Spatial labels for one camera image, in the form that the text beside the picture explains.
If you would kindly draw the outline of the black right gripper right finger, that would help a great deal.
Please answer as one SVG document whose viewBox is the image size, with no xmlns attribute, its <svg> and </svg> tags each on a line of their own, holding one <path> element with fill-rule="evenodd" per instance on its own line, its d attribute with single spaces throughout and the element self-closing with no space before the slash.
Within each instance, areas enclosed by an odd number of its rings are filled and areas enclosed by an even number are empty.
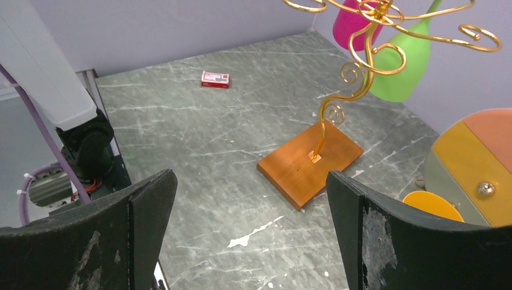
<svg viewBox="0 0 512 290">
<path fill-rule="evenodd" d="M 326 178 L 350 289 L 510 289 L 511 227 L 421 211 L 343 172 Z"/>
</svg>

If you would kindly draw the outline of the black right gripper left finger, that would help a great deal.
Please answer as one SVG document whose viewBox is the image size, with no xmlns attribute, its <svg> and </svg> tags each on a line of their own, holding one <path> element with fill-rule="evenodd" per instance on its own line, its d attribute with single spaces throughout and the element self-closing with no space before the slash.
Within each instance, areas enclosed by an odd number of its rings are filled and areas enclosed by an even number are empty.
<svg viewBox="0 0 512 290">
<path fill-rule="evenodd" d="M 178 180 L 165 169 L 19 228 L 1 228 L 2 289 L 163 289 L 155 268 Z"/>
</svg>

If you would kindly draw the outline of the green plastic wine glass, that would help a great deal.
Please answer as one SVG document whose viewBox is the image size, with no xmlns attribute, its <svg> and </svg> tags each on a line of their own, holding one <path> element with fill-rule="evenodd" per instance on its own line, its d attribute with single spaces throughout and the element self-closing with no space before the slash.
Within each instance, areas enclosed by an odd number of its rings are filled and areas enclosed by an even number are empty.
<svg viewBox="0 0 512 290">
<path fill-rule="evenodd" d="M 429 35 L 430 22 L 431 18 L 421 19 L 408 30 Z M 404 33 L 396 34 L 388 43 L 400 47 L 405 52 L 406 66 L 398 74 L 375 74 L 370 92 L 388 102 L 404 102 L 412 95 L 427 70 L 431 44 L 429 40 Z M 376 68 L 387 71 L 397 68 L 402 63 L 399 54 L 389 48 L 378 52 L 373 59 Z"/>
</svg>

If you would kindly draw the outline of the magenta plastic wine glass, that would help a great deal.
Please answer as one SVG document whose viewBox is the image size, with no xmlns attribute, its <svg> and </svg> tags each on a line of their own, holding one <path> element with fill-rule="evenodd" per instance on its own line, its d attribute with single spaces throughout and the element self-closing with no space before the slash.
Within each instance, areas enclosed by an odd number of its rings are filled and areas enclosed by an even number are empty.
<svg viewBox="0 0 512 290">
<path fill-rule="evenodd" d="M 357 1 L 355 0 L 346 0 L 342 3 L 344 6 L 350 7 L 350 8 L 357 8 Z M 333 37 L 338 45 L 340 45 L 342 48 L 348 50 L 349 46 L 349 37 L 365 28 L 368 24 L 370 24 L 370 21 L 368 21 L 366 18 L 364 18 L 361 15 L 351 13 L 349 11 L 345 10 L 339 10 L 338 15 L 336 16 L 336 19 L 333 24 Z M 371 43 L 373 44 L 377 37 L 379 36 L 383 26 L 379 25 L 372 37 Z M 365 43 L 365 33 L 362 33 L 358 36 L 356 36 L 353 40 L 353 48 L 355 51 L 363 51 Z"/>
</svg>

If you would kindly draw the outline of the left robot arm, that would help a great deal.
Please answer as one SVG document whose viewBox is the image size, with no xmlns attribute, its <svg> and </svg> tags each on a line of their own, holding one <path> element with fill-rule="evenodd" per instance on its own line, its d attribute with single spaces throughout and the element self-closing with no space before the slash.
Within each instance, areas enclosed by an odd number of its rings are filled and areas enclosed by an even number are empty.
<svg viewBox="0 0 512 290">
<path fill-rule="evenodd" d="M 61 168 L 84 185 L 112 191 L 131 181 L 100 101 L 82 84 L 29 1 L 1 2 L 1 74 L 14 86 Z"/>
</svg>

